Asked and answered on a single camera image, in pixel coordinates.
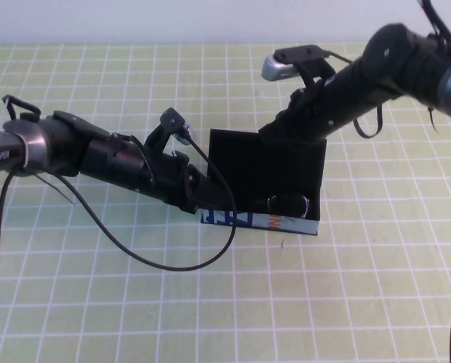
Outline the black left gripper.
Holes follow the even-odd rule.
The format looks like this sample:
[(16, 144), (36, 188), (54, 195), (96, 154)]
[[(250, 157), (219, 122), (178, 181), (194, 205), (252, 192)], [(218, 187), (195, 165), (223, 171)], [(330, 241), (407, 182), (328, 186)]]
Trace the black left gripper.
[(151, 196), (181, 211), (232, 210), (232, 198), (223, 187), (202, 174), (184, 153), (153, 154)]

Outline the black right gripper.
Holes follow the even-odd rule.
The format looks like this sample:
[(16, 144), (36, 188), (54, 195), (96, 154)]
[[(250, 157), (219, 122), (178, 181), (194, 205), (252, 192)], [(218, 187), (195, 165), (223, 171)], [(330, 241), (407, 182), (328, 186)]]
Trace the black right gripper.
[(357, 76), (337, 73), (291, 94), (289, 105), (259, 129), (265, 138), (318, 141), (357, 118)]

